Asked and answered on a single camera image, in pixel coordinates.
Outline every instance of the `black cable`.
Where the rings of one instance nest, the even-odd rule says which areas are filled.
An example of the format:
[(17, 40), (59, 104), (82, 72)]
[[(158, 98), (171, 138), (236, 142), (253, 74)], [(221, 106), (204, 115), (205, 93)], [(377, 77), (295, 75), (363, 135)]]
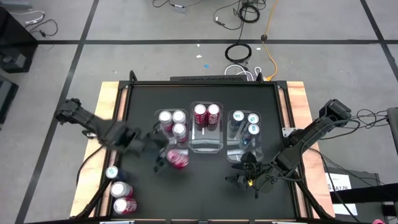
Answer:
[[(40, 27), (41, 25), (43, 25), (43, 24), (46, 24), (46, 23), (48, 23), (48, 22), (53, 22), (54, 24), (55, 24), (55, 28), (56, 28), (56, 30), (55, 30), (55, 32), (53, 33), (53, 34), (47, 34), (47, 33), (45, 33), (44, 31), (42, 31), (42, 30), (39, 30), (39, 31), (34, 31), (34, 29), (36, 29), (36, 28), (38, 28), (38, 27)], [(46, 20), (45, 22), (42, 22), (42, 23), (40, 23), (40, 24), (37, 24), (35, 27), (33, 27), (33, 28), (31, 28), (31, 30), (29, 31), (31, 34), (34, 34), (35, 32), (38, 32), (38, 33), (40, 33), (43, 37), (46, 37), (46, 36), (54, 36), (55, 34), (57, 34), (58, 33), (58, 24), (57, 24), (57, 22), (55, 21), (55, 20), (53, 20), (53, 19), (48, 19), (48, 20)]]
[[(364, 114), (364, 115), (360, 115), (360, 112), (362, 111), (367, 111), (369, 112), (369, 114)], [(369, 109), (360, 109), (357, 113), (356, 116), (351, 117), (351, 119), (357, 119), (358, 121), (360, 121), (361, 123), (363, 123), (363, 126), (360, 126), (359, 128), (366, 128), (366, 129), (371, 129), (373, 127), (381, 127), (381, 126), (386, 126), (389, 125), (389, 123), (386, 124), (377, 124), (381, 121), (386, 120), (387, 121), (387, 115), (381, 115), (379, 113), (384, 113), (386, 112), (386, 110), (383, 111), (378, 111), (377, 113), (374, 113), (373, 111), (369, 110)], [(374, 121), (367, 123), (365, 121), (362, 120), (362, 118), (373, 118)], [(346, 129), (354, 129), (351, 127), (342, 127), (342, 128), (346, 128)]]
[(104, 147), (104, 145), (102, 145), (101, 147), (99, 147), (97, 150), (95, 150), (91, 155), (89, 155), (88, 157), (87, 157), (87, 159), (85, 159), (84, 161), (83, 161), (83, 163), (80, 165), (80, 167), (79, 167), (79, 170), (78, 170), (78, 172), (77, 172), (77, 176), (76, 176), (76, 186), (77, 186), (77, 183), (79, 183), (79, 177), (80, 177), (80, 172), (81, 172), (81, 170), (82, 170), (82, 168), (85, 166), (85, 164), (87, 163), (87, 161), (89, 161), (95, 154), (97, 154), (102, 148)]
[[(349, 174), (349, 175), (352, 175), (353, 177), (359, 179), (360, 181), (364, 182), (366, 185), (368, 185), (368, 186), (370, 186), (370, 187), (375, 187), (375, 186), (373, 186), (372, 184), (369, 184), (368, 182), (366, 182), (366, 181), (363, 180), (363, 179), (373, 179), (373, 180), (375, 180), (376, 182), (379, 182), (380, 184), (385, 185), (385, 183), (381, 182), (380, 180), (377, 180), (376, 178), (371, 178), (371, 177), (358, 177), (357, 175), (355, 175), (355, 174), (352, 173), (351, 171), (349, 171), (349, 170), (345, 169), (344, 167), (340, 166), (339, 164), (333, 162), (330, 158), (328, 158), (327, 156), (325, 156), (324, 154), (322, 154), (320, 151), (318, 151), (318, 150), (316, 150), (316, 149), (313, 149), (313, 148), (311, 148), (311, 147), (309, 147), (309, 149), (312, 150), (312, 151), (317, 152), (319, 155), (321, 155), (321, 157), (323, 157), (323, 158), (324, 158), (326, 161), (328, 161), (330, 164), (334, 165), (337, 169), (339, 169), (339, 170), (341, 170), (341, 171), (343, 171), (343, 172), (345, 172), (345, 173), (347, 173), (347, 174)], [(383, 194), (387, 195), (388, 197), (397, 198), (396, 196), (391, 195), (391, 194), (389, 194), (389, 193), (387, 193), (387, 192), (385, 192), (385, 191), (383, 191), (383, 190), (380, 190), (380, 189), (378, 189), (378, 188), (376, 188), (376, 190), (378, 190), (380, 193), (383, 193)]]
[[(257, 14), (257, 17), (255, 19), (252, 19), (252, 20), (247, 20), (246, 19), (246, 13), (248, 12), (248, 8), (253, 9), (254, 13)], [(260, 10), (258, 8), (256, 8), (256, 7), (254, 7), (253, 5), (248, 4), (248, 3), (242, 4), (242, 7), (239, 9), (238, 16), (243, 22), (255, 23), (255, 22), (257, 22), (260, 19)]]
[(233, 6), (233, 5), (235, 5), (236, 3), (239, 3), (239, 5), (240, 5), (240, 2), (241, 2), (241, 0), (238, 0), (238, 1), (236, 1), (236, 2), (234, 2), (234, 3), (232, 3), (232, 4), (229, 4), (229, 5), (227, 5), (227, 6), (223, 6), (223, 7), (221, 7), (221, 8), (219, 8), (219, 9), (217, 9), (214, 13), (213, 13), (213, 22), (215, 22), (215, 23), (217, 23), (218, 25), (220, 25), (220, 26), (222, 26), (222, 27), (224, 27), (225, 29), (228, 29), (228, 30), (238, 30), (238, 29), (240, 29), (241, 28), (241, 26), (242, 26), (242, 21), (241, 21), (241, 24), (238, 26), (238, 27), (236, 27), (236, 28), (229, 28), (229, 27), (226, 27), (225, 26), (225, 23), (223, 23), (223, 22), (220, 22), (217, 18), (217, 16), (216, 16), (216, 13), (218, 12), (218, 11), (220, 11), (220, 10), (222, 10), (222, 9), (225, 9), (225, 8), (227, 8), (227, 7), (231, 7), (231, 6)]
[[(241, 40), (241, 37), (242, 37), (242, 33), (243, 33), (243, 25), (244, 25), (244, 21), (242, 20), (242, 22), (241, 22), (241, 32), (240, 32), (240, 34), (239, 34), (238, 40), (236, 41), (235, 44), (232, 44), (232, 45), (230, 45), (229, 47), (227, 47), (227, 49), (225, 50), (225, 53), (224, 53), (225, 58), (226, 58), (227, 60), (229, 60), (230, 62), (233, 62), (233, 63), (235, 63), (235, 64), (247, 62), (247, 61), (251, 58), (251, 54), (252, 54), (251, 47), (250, 47), (248, 44), (239, 43), (239, 41)], [(242, 46), (242, 47), (247, 48), (248, 51), (249, 51), (248, 55), (245, 56), (244, 58), (240, 58), (240, 59), (233, 59), (233, 58), (231, 58), (231, 57), (229, 56), (229, 51), (230, 51), (232, 48), (237, 47), (237, 46)]]
[(164, 6), (166, 3), (168, 3), (169, 2), (169, 4), (170, 4), (170, 0), (166, 0), (166, 2), (164, 2), (164, 3), (162, 3), (161, 5), (159, 5), (159, 6), (155, 6), (155, 2), (156, 2), (157, 0), (152, 0), (152, 5), (154, 6), (154, 7), (162, 7), (162, 6)]
[(335, 188), (335, 184), (333, 183), (333, 180), (332, 180), (331, 175), (330, 175), (330, 173), (329, 173), (329, 168), (328, 168), (328, 166), (326, 166), (326, 162), (325, 162), (325, 160), (323, 159), (322, 155), (321, 155), (321, 159), (322, 159), (322, 163), (325, 165), (326, 171), (327, 171), (328, 176), (329, 176), (329, 179), (330, 179), (331, 187), (332, 187), (332, 189), (333, 189), (333, 191), (334, 191), (334, 193), (335, 193), (335, 195), (336, 195), (336, 198), (337, 198), (337, 199), (339, 200), (339, 202), (340, 202), (341, 204), (343, 204), (343, 206), (347, 209), (347, 212), (348, 212), (357, 222), (360, 222), (360, 220), (358, 220), (358, 219), (355, 217), (355, 215), (348, 209), (347, 205), (344, 203), (344, 201), (343, 201), (343, 200), (341, 199), (341, 197), (338, 195), (338, 193), (337, 193), (337, 191), (336, 191), (336, 188)]
[(334, 139), (334, 138), (337, 138), (337, 137), (345, 136), (345, 135), (347, 135), (347, 134), (352, 134), (352, 133), (354, 133), (356, 130), (358, 130), (359, 127), (360, 127), (360, 125), (361, 125), (361, 123), (360, 123), (359, 121), (356, 121), (356, 120), (353, 120), (353, 119), (347, 119), (347, 120), (342, 120), (342, 121), (355, 122), (355, 123), (357, 123), (358, 125), (357, 125), (357, 127), (355, 127), (352, 131), (349, 131), (349, 132), (347, 132), (347, 133), (338, 134), (338, 135), (336, 135), (336, 136), (328, 137), (328, 138), (321, 138), (321, 139), (319, 139), (319, 140)]
[(200, 0), (200, 1), (196, 2), (196, 3), (191, 4), (191, 5), (182, 6), (182, 7), (183, 7), (183, 8), (188, 8), (188, 7), (197, 5), (197, 4), (201, 3), (201, 2), (203, 2), (203, 0)]

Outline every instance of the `black equipment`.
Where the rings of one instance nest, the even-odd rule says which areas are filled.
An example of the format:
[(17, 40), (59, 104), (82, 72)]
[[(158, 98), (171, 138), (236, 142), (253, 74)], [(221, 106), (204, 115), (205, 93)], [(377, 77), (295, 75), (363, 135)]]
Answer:
[(133, 128), (125, 121), (103, 120), (81, 107), (79, 99), (66, 100), (55, 112), (54, 118), (63, 123), (80, 124), (86, 130), (82, 133), (85, 136), (96, 135), (100, 144), (108, 149), (115, 149), (118, 152), (132, 152), (139, 157), (148, 143), (153, 142), (151, 147), (161, 150), (168, 145), (169, 140), (161, 132), (148, 133), (140, 139), (141, 130)]
[(6, 120), (7, 111), (17, 94), (18, 85), (7, 80), (0, 80), (0, 124)]
[(302, 154), (326, 133), (335, 127), (343, 127), (351, 118), (351, 110), (338, 100), (330, 100), (319, 111), (319, 118), (305, 129), (296, 129), (285, 138), (285, 150), (279, 152), (268, 164), (256, 161), (251, 152), (242, 155), (241, 163), (234, 164), (232, 168), (244, 170), (245, 174), (232, 175), (225, 179), (236, 184), (240, 189), (254, 187), (258, 192), (268, 193), (278, 179), (297, 181), (297, 185), (308, 199), (310, 205), (320, 218), (332, 218), (315, 200), (315, 197), (306, 188), (303, 177), (295, 171), (302, 159)]
[(0, 7), (0, 68), (28, 72), (39, 44), (3, 7)]

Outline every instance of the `clear plastic tray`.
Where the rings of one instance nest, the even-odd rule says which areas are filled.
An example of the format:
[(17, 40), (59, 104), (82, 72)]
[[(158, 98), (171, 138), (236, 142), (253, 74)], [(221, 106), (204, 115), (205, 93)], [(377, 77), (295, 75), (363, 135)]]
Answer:
[(161, 114), (161, 112), (163, 111), (168, 111), (173, 118), (173, 114), (176, 111), (182, 111), (185, 114), (185, 124), (183, 124), (185, 126), (185, 137), (186, 139), (184, 141), (179, 141), (181, 139), (177, 139), (173, 133), (173, 127), (174, 125), (176, 125), (176, 122), (173, 121), (172, 119), (172, 126), (171, 128), (168, 127), (167, 125), (163, 125), (162, 123), (159, 125), (160, 129), (163, 131), (163, 133), (167, 136), (167, 138), (169, 139), (169, 145), (167, 146), (167, 149), (165, 150), (166, 152), (168, 150), (172, 150), (172, 149), (176, 149), (179, 151), (180, 154), (183, 155), (188, 155), (188, 137), (189, 137), (189, 129), (188, 129), (188, 122), (190, 119), (190, 116), (188, 114), (188, 112), (184, 109), (162, 109), (162, 110), (158, 110), (155, 112), (155, 117), (158, 121), (160, 121), (159, 116)]
[(259, 113), (244, 110), (229, 111), (226, 132), (227, 160), (229, 162), (240, 162), (241, 156), (248, 151), (256, 156), (258, 162), (262, 161), (264, 154), (261, 147), (261, 115)]
[[(195, 121), (195, 107), (197, 105), (203, 105), (206, 108), (205, 120), (203, 123), (198, 124)], [(211, 122), (215, 124), (209, 124), (209, 112), (208, 108), (210, 105), (216, 105), (219, 108), (218, 117), (214, 122), (215, 117), (211, 117)], [(188, 146), (195, 153), (217, 153), (223, 146), (223, 105), (217, 102), (193, 102), (190, 107), (190, 123), (189, 123), (190, 135)]]

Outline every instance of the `metal bracket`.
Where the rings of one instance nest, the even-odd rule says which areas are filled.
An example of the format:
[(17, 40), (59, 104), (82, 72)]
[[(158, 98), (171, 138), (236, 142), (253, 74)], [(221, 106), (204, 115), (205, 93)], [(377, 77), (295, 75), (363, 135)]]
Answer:
[(295, 130), (297, 130), (297, 128), (282, 128), (282, 134), (284, 135), (284, 138), (287, 138)]

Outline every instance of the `soda can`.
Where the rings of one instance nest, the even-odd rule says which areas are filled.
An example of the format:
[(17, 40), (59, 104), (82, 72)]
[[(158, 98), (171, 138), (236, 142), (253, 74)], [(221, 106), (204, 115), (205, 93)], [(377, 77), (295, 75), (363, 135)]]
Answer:
[(180, 110), (174, 111), (174, 113), (173, 113), (173, 121), (176, 124), (177, 123), (185, 124), (186, 123), (185, 113), (183, 111), (180, 111)]
[(207, 109), (208, 124), (217, 124), (220, 119), (220, 108), (217, 105), (210, 105)]
[(178, 142), (185, 142), (188, 139), (187, 129), (183, 124), (175, 124), (173, 134)]
[(239, 146), (241, 147), (247, 146), (259, 133), (260, 133), (259, 126), (256, 124), (250, 124), (248, 129), (242, 133), (242, 140)]
[(242, 121), (244, 118), (244, 114), (242, 111), (235, 111), (234, 114), (232, 115), (231, 122), (229, 124), (229, 128), (232, 131), (238, 131), (238, 129), (241, 127)]
[(188, 156), (179, 153), (179, 151), (175, 150), (175, 149), (170, 150), (169, 152), (167, 152), (167, 160), (176, 169), (183, 169), (189, 163)]
[(130, 214), (137, 209), (137, 202), (133, 198), (118, 198), (113, 203), (113, 210), (117, 214)]
[(111, 186), (111, 195), (115, 198), (131, 197), (132, 193), (132, 187), (124, 182), (117, 181)]
[(193, 113), (195, 114), (195, 123), (204, 126), (206, 124), (206, 106), (196, 105)]
[(159, 114), (159, 121), (165, 131), (171, 131), (173, 128), (172, 114), (168, 111), (162, 111)]
[(258, 115), (257, 114), (253, 114), (253, 113), (251, 113), (251, 114), (249, 114), (249, 116), (248, 116), (248, 121), (251, 123), (251, 124), (257, 124), (258, 122), (259, 122), (259, 117), (258, 117)]
[(109, 179), (115, 179), (115, 180), (121, 180), (124, 181), (126, 180), (126, 172), (118, 169), (116, 166), (110, 166), (106, 169), (105, 175)]

